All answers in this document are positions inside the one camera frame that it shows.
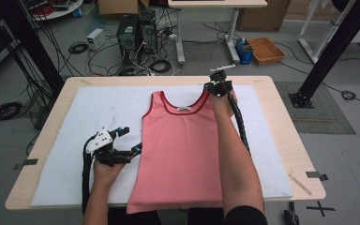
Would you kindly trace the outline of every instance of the armhole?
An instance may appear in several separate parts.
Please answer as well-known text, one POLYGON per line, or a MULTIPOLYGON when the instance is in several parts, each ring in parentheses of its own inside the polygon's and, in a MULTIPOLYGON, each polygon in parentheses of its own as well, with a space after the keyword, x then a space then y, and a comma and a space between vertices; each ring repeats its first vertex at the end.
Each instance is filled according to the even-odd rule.
POLYGON ((145 116, 147 116, 151 110, 153 109, 153 102, 154 102, 154 93, 151 94, 151 102, 150 102, 150 108, 148 109, 148 111, 145 113, 145 115, 142 117, 142 119, 144 119, 145 116))

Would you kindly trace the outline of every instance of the computer tower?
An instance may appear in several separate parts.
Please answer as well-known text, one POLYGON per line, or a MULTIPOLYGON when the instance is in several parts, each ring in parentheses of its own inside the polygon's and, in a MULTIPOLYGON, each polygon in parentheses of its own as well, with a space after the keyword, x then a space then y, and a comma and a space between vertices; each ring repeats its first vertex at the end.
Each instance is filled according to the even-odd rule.
POLYGON ((146 54, 156 54, 158 51, 156 12, 145 10, 140 18, 143 49, 146 54))
POLYGON ((121 50, 122 64, 140 64, 143 55, 141 46, 143 40, 141 38, 139 16, 137 14, 125 14, 121 18, 116 36, 121 50))

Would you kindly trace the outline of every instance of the cable bundle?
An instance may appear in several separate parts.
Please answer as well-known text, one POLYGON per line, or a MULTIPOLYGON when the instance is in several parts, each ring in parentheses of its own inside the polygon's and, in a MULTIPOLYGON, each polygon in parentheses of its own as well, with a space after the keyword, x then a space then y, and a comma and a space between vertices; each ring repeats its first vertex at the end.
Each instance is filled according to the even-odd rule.
POLYGON ((0 105, 0 121, 1 120, 9 120, 15 118, 22 109, 23 105, 21 102, 9 102, 3 105, 0 105))

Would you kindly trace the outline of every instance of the metal pole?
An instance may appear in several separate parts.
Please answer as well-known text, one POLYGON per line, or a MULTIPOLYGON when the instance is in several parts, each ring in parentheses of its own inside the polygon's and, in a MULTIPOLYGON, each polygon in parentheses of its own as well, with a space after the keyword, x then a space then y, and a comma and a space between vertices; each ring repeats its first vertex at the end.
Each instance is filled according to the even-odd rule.
POLYGON ((314 92, 359 30, 360 0, 356 0, 300 89, 296 94, 290 94, 294 107, 305 107, 308 105, 314 92))

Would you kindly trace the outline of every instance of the cardboard box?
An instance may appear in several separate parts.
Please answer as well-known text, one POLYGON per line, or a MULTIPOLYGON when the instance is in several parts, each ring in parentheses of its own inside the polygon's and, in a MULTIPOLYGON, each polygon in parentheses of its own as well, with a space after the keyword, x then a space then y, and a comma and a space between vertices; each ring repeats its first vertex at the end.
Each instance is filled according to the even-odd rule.
POLYGON ((291 0, 267 0, 267 7, 245 8, 238 20, 239 31, 279 31, 291 0))
POLYGON ((98 0, 98 10, 105 19, 119 19, 123 14, 141 15, 150 0, 98 0))

